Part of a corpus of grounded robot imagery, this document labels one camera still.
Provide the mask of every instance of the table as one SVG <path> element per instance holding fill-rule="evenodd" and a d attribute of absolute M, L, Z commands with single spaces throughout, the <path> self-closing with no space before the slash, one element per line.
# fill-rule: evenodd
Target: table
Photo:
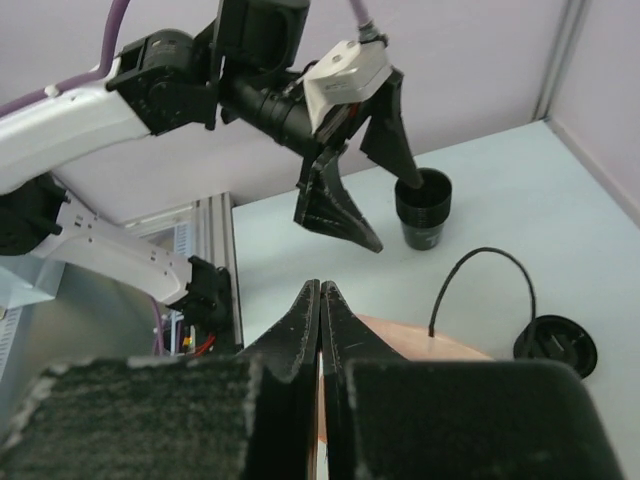
<path fill-rule="evenodd" d="M 354 312 L 426 326 L 455 262 L 479 246 L 503 248 L 527 266 L 540 314 L 567 316 L 593 336 L 599 363 L 585 384 L 626 475 L 640 478 L 640 231 L 543 122 L 420 155 L 417 163 L 453 182 L 452 214 L 432 251 L 404 244 L 394 178 L 380 168 L 344 178 L 385 245 L 379 255 L 294 224 L 297 192 L 234 210 L 247 344 L 311 278 L 335 281 Z M 482 254 L 454 279 L 436 327 L 507 359 L 528 316 L 518 269 Z"/>

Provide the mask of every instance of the purple cable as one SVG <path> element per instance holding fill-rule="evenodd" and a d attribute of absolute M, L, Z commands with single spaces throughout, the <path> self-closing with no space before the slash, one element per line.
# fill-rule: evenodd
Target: purple cable
<path fill-rule="evenodd" d="M 353 13 L 358 21 L 358 26 L 363 27 L 371 23 L 372 18 L 371 15 L 369 15 L 367 6 L 364 4 L 364 0 L 350 0 L 350 2 Z"/>
<path fill-rule="evenodd" d="M 156 321 L 156 341 L 153 351 L 158 355 L 164 355 L 164 335 L 162 329 L 162 315 L 160 315 L 160 307 L 153 297 L 151 299 L 151 307 L 153 308 L 153 317 Z"/>
<path fill-rule="evenodd" d="M 98 69 L 93 72 L 77 75 L 58 83 L 56 88 L 60 93 L 78 88 L 89 82 L 100 80 L 109 74 L 111 66 L 113 65 L 113 57 L 116 53 L 116 43 L 118 40 L 118 33 L 120 32 L 120 25 L 122 25 L 122 19 L 124 18 L 124 14 L 129 6 L 129 1 L 130 0 L 113 0 L 111 3 L 107 23 L 104 27 L 102 53 L 100 55 L 100 66 Z M 23 97 L 0 106 L 0 118 L 46 98 L 48 98 L 48 96 L 44 92 L 44 88 L 28 93 Z"/>

